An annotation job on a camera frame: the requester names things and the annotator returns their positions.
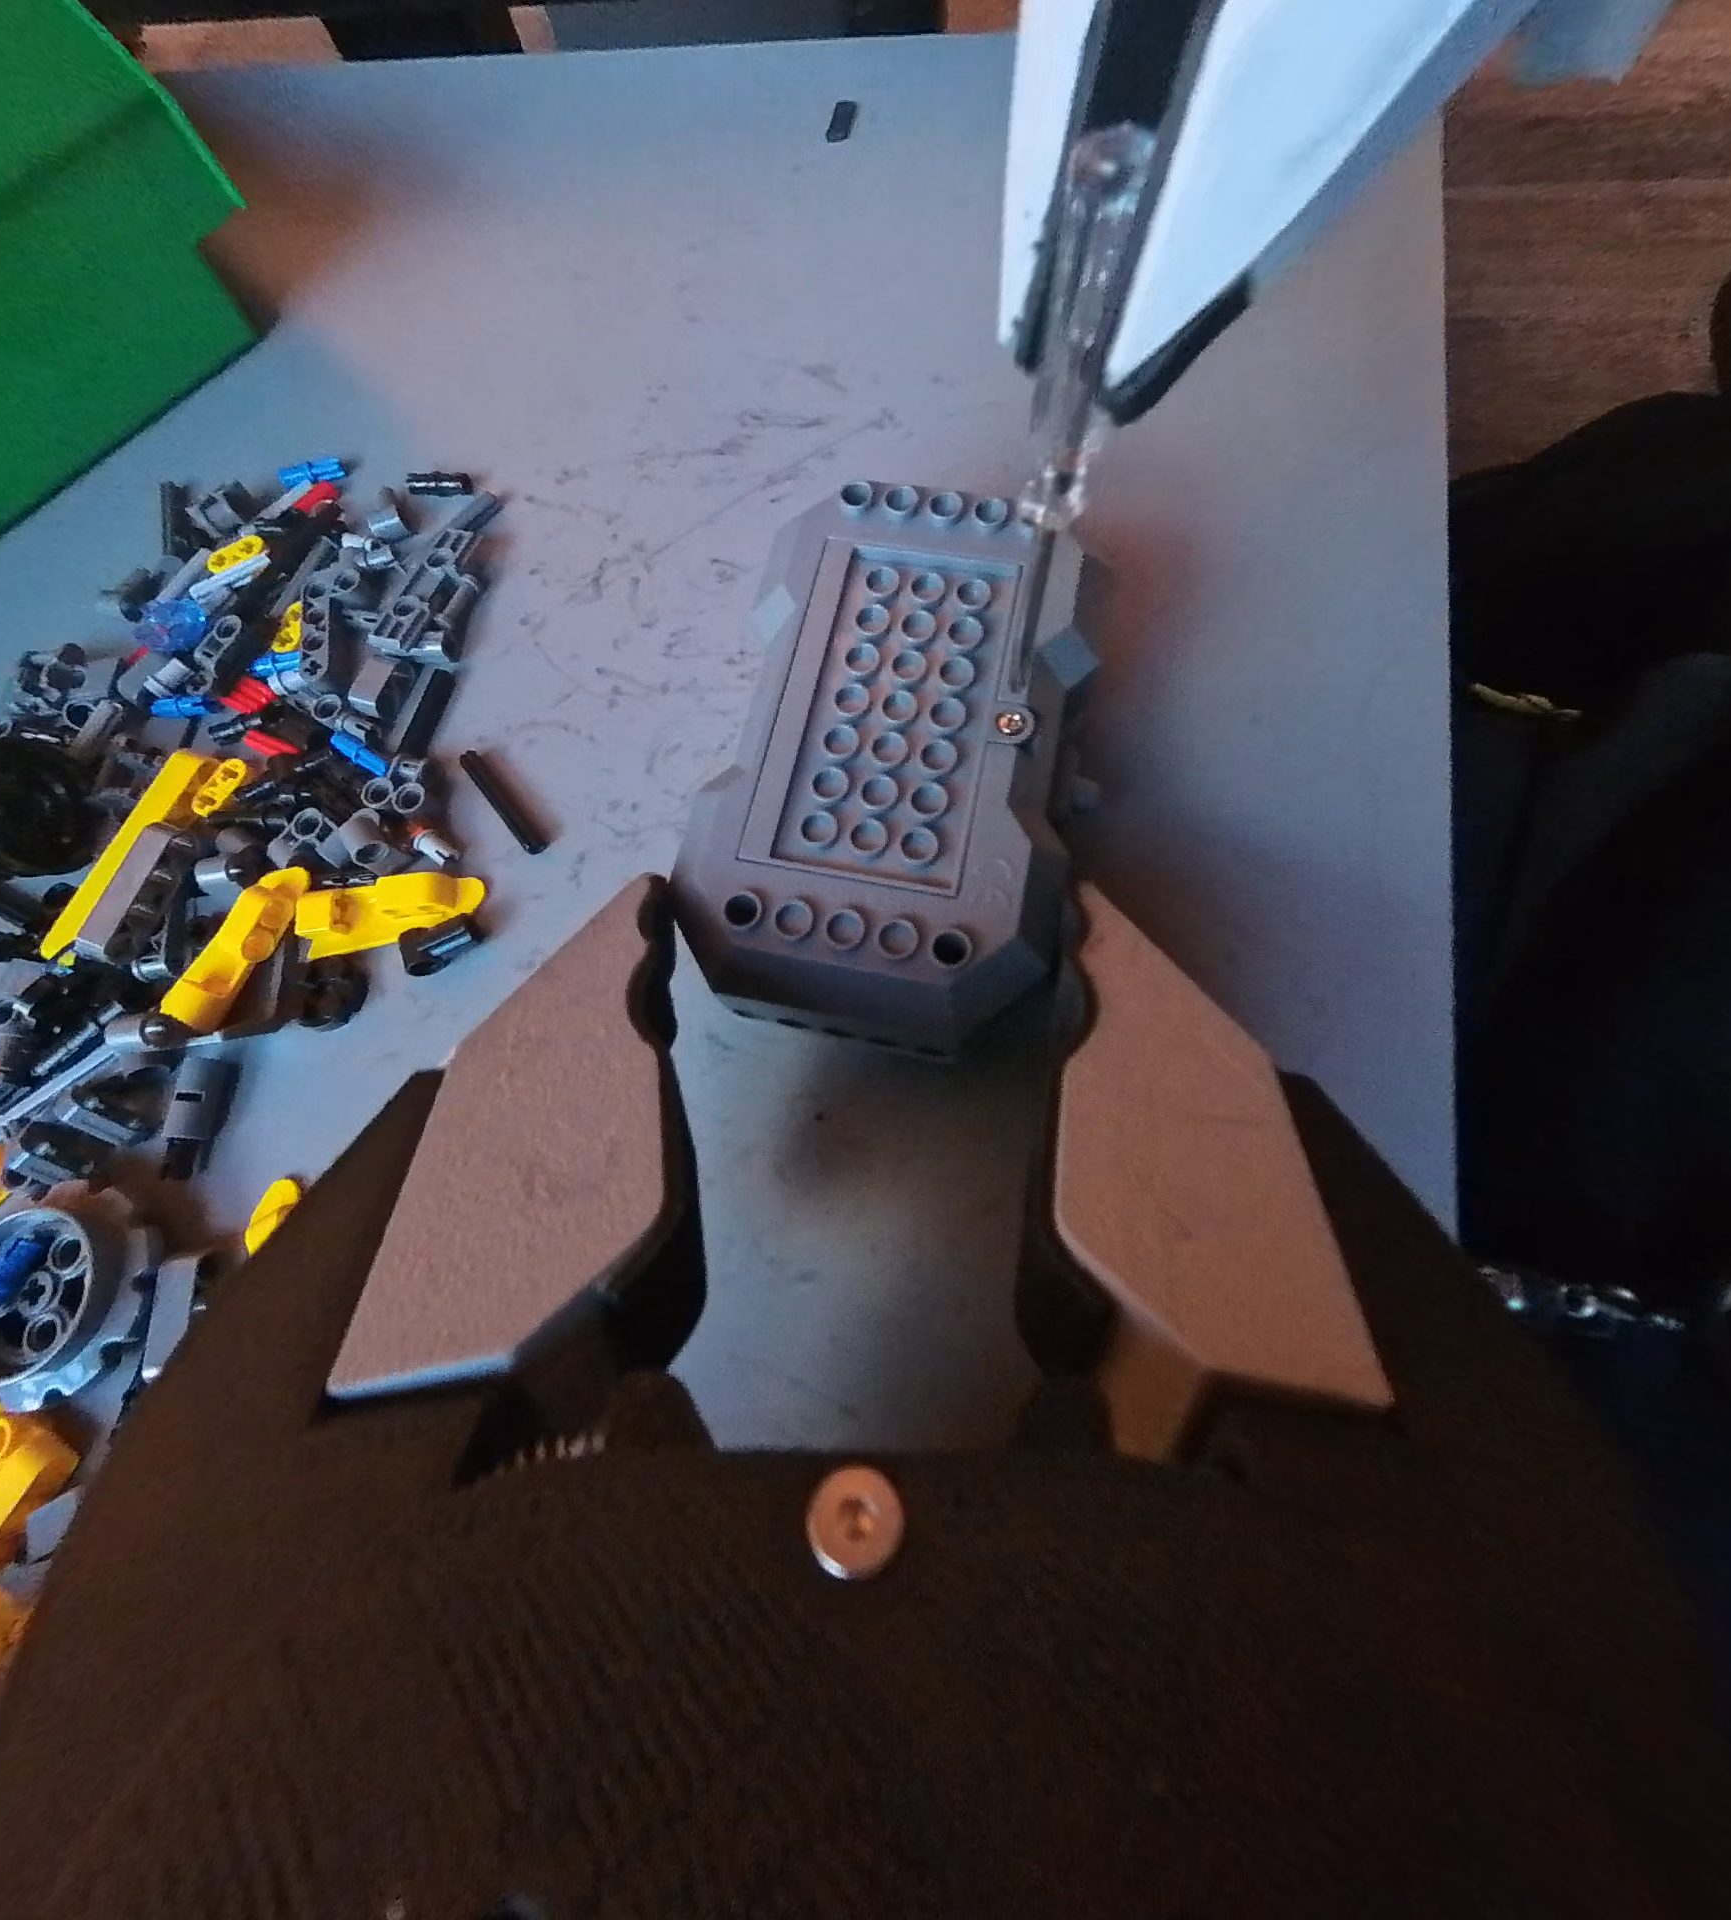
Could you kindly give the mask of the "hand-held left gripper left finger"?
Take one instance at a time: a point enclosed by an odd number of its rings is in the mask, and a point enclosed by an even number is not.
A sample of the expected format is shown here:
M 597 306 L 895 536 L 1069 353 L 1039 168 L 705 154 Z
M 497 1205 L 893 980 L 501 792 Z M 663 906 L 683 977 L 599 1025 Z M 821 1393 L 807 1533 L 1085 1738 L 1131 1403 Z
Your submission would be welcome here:
M 663 1369 L 705 1303 L 661 875 L 629 879 L 453 1050 L 327 1392 L 593 1358 Z

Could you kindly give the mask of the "green plastic bin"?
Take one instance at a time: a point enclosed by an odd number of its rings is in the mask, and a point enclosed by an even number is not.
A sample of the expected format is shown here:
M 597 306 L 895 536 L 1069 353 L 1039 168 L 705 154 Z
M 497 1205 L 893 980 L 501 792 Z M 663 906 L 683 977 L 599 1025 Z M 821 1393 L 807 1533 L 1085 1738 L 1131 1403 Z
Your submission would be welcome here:
M 203 254 L 241 203 L 85 7 L 0 4 L 0 534 L 253 345 Z

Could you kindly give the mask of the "black cloth with zip pull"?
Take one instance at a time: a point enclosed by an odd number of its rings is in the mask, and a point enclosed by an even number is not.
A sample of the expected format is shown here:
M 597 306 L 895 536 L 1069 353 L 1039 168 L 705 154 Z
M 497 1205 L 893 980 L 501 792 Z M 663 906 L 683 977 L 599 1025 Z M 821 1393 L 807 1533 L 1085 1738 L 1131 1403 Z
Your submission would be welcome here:
M 1456 1205 L 1662 1303 L 1731 1274 L 1731 395 L 1448 495 Z

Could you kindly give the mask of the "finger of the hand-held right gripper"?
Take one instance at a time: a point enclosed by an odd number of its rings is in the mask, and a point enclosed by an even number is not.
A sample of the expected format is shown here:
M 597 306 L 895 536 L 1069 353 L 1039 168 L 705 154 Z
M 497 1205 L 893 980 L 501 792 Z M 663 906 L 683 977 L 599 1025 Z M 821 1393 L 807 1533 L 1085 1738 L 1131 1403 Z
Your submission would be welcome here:
M 1137 419 L 1500 48 L 1528 2 L 1231 2 L 1193 28 L 1101 403 Z
M 1003 159 L 999 337 L 1019 370 L 1041 357 L 1069 143 L 1099 60 L 1101 2 L 1021 2 Z

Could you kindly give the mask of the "black axle rod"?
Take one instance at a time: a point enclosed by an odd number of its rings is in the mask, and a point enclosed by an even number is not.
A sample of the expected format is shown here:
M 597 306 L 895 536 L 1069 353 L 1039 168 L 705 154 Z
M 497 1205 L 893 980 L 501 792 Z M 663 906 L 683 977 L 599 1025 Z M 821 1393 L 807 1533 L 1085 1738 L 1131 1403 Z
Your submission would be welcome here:
M 477 748 L 461 749 L 457 767 L 525 855 L 541 855 L 549 847 L 549 830 L 535 805 L 491 755 Z

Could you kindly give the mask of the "clear-handled screwdriver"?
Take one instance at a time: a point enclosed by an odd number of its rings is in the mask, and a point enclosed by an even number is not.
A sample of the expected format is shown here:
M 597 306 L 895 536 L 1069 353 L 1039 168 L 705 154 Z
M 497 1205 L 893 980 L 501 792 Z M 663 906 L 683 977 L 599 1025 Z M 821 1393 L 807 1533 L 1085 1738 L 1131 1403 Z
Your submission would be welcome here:
M 1055 541 L 1083 513 L 1093 459 L 1111 433 L 1099 395 L 1155 143 L 1145 125 L 1115 121 L 1077 135 L 1065 161 L 1029 408 L 1035 468 L 1019 495 L 1029 553 L 1007 672 L 1015 695 L 1029 679 Z

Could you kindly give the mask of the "grey sprocket wheel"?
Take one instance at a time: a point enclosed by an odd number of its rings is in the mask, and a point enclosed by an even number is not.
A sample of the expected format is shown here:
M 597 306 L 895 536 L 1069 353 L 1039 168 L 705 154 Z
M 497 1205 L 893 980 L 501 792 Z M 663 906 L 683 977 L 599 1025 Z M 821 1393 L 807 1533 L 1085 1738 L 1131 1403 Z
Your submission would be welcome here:
M 113 1190 L 69 1186 L 0 1212 L 0 1406 L 51 1411 L 131 1354 L 159 1249 Z

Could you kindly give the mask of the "grey studded battery box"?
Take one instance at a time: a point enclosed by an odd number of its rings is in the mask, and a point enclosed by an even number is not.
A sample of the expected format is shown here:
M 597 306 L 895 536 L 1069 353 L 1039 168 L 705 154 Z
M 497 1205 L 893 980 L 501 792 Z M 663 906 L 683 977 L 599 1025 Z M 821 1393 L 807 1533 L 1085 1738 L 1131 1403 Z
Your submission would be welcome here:
M 853 480 L 781 530 L 751 705 L 671 875 L 733 1011 L 947 1060 L 1053 971 L 1063 732 L 1097 659 L 1065 534 L 1027 685 L 1007 691 L 1027 553 L 1011 497 L 919 483 Z M 1037 718 L 1015 743 L 991 727 L 1013 703 Z

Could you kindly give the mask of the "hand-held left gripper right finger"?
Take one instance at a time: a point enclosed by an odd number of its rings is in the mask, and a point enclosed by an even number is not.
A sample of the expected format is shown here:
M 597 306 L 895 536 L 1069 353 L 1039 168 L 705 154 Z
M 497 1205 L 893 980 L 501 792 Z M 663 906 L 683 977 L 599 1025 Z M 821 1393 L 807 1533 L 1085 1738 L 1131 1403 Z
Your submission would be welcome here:
M 1051 997 L 1015 1313 L 1047 1393 L 1131 1460 L 1227 1403 L 1390 1409 L 1357 1286 L 1269 1056 L 1081 882 Z

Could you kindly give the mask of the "pile of small brick pieces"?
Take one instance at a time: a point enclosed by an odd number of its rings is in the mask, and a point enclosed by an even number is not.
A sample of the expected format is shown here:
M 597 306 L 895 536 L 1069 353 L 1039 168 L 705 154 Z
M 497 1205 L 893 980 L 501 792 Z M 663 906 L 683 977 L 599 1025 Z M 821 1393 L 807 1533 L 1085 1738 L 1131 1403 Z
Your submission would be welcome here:
M 163 482 L 159 557 L 107 592 L 129 647 L 15 659 L 0 737 L 83 765 L 101 842 L 0 875 L 0 1197 L 141 1145 L 193 1177 L 251 1042 L 343 1025 L 369 954 L 431 974 L 481 933 L 433 745 L 501 510 L 445 468 L 361 501 L 329 455 Z

